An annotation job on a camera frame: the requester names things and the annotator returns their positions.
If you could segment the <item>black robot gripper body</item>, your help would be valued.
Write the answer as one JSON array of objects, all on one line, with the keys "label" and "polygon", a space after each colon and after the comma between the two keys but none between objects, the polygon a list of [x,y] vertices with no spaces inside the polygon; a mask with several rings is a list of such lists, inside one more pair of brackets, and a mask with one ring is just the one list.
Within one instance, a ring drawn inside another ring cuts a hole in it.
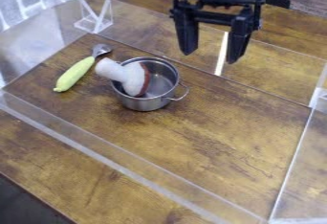
[{"label": "black robot gripper body", "polygon": [[225,9],[238,6],[242,8],[238,16],[245,18],[250,30],[256,31],[261,27],[260,9],[262,5],[264,0],[172,0],[169,13],[177,30],[196,28],[198,22],[230,26],[236,15],[213,13],[201,9],[204,6]]}]

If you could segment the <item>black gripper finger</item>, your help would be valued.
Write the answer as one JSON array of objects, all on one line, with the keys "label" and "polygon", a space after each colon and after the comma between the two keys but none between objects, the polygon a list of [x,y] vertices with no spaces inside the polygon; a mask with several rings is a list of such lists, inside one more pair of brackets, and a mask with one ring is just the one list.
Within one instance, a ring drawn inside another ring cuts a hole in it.
[{"label": "black gripper finger", "polygon": [[186,56],[197,48],[197,22],[190,11],[174,9],[172,14],[180,51]]},{"label": "black gripper finger", "polygon": [[252,21],[245,16],[237,16],[230,23],[226,39],[225,61],[234,63],[242,56],[252,36]]}]

